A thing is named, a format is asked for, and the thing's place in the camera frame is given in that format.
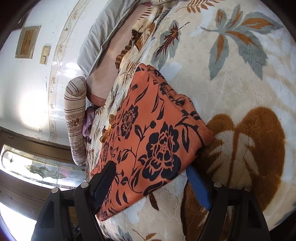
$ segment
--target cushion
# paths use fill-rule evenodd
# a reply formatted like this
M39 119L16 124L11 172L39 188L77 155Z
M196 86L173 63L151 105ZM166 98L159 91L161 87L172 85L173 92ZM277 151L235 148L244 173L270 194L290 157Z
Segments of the cushion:
M113 87L121 63L121 58L119 61L117 57L122 52L126 54L127 51L125 52L123 49L125 49L125 46L129 43L132 37L130 30L146 9L147 6L144 4L133 8L129 16L124 20L122 26L114 33L109 41L108 47L104 50L98 61L97 68L93 70L89 77L87 77L86 96L89 101L96 106L102 106L105 103L108 94Z
M71 80L65 90L65 117L73 161L83 165L86 161L86 149L82 135L86 101L86 81L80 76Z
M214 135L191 100L177 94L152 66L140 64L92 174L109 160L117 175L98 213L104 221L173 180Z
M139 0L107 2L80 48L77 64L86 76L90 75L108 41L138 2Z

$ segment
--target wall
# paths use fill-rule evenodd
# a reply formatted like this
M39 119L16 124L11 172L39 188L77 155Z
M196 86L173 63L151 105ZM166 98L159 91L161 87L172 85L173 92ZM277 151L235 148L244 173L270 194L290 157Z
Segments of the wall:
M79 0L58 41L59 51L54 56L49 80L51 142L61 143L68 137L64 116L64 91L72 78L83 75L77 65L79 50L106 3L107 0Z
M16 59L21 30L8 37L0 52L0 126L48 141L47 88L54 51L64 24L78 0L41 0L27 26L41 25L32 59ZM47 65L39 63L44 45L52 47ZM67 137L59 141L67 144Z

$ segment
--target metal screw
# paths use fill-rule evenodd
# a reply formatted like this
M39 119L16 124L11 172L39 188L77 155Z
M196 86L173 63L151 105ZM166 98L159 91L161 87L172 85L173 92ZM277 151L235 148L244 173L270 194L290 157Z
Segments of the metal screw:
M89 186L89 183L87 182L84 182L84 183L81 183L80 185L82 188L87 188Z
M220 188L220 187L222 187L222 183L220 183L220 182L215 182L215 183L214 183L214 186L217 187L217 188Z
M252 189L249 186L244 187L245 191L250 192Z
M57 193L59 191L59 188L53 188L52 193Z

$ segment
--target decorative tile border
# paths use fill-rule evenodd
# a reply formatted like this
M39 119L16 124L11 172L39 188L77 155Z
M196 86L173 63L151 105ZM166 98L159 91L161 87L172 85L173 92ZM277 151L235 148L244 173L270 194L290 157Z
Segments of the decorative tile border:
M57 43L57 47L54 52L54 57L52 60L52 67L50 70L49 76L49 85L48 85L48 120L49 120L49 131L50 138L49 141L55 142L56 135L56 98L57 98L57 87L59 81L59 73L61 70L61 66L63 63L63 58L65 55L65 50L67 45L71 39L71 33L73 28L80 17L80 14L85 9L90 0L79 0L78 3L73 8L70 13L65 26L63 28L63 32L59 38Z

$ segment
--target gray cushion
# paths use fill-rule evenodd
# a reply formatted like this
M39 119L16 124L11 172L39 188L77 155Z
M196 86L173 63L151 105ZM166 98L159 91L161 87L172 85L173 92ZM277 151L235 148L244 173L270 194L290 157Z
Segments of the gray cushion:
M80 48L77 64L86 76L91 74L113 33L139 2L140 0L109 0L106 3Z

